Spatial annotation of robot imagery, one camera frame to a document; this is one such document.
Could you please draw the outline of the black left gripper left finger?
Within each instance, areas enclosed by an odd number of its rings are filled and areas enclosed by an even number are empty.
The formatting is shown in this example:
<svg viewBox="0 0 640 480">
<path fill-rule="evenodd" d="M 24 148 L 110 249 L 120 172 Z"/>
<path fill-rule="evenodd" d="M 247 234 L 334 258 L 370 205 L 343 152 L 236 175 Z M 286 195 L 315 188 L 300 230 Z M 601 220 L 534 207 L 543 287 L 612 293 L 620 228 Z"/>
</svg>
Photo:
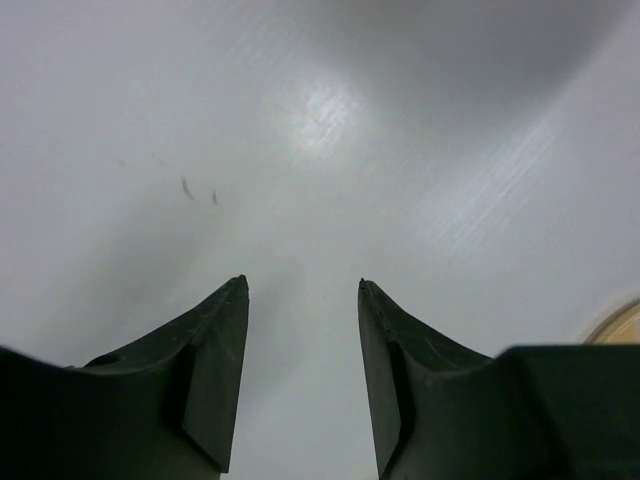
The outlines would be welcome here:
<svg viewBox="0 0 640 480">
<path fill-rule="evenodd" d="M 249 286 L 82 367 L 1 352 L 5 479 L 217 479 L 230 467 Z"/>
</svg>

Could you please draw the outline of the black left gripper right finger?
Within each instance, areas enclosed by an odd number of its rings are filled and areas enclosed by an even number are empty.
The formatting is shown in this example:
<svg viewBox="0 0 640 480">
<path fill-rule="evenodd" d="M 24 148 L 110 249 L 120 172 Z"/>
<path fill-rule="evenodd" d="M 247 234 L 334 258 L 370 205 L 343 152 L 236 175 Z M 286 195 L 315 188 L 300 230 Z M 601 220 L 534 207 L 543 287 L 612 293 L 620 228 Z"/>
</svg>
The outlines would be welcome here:
<svg viewBox="0 0 640 480">
<path fill-rule="evenodd" d="M 383 479 L 635 479 L 635 345 L 473 351 L 363 280 L 358 321 Z"/>
</svg>

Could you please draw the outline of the yellow and cream plate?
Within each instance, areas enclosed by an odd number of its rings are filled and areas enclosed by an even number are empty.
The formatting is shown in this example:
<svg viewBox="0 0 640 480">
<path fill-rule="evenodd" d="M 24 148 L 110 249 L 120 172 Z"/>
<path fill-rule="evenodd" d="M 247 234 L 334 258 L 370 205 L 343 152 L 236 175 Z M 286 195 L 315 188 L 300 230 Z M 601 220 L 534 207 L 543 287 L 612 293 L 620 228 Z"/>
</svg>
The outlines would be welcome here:
<svg viewBox="0 0 640 480">
<path fill-rule="evenodd" d="M 625 301 L 598 316 L 581 335 L 581 343 L 633 345 L 639 343 L 639 298 Z"/>
</svg>

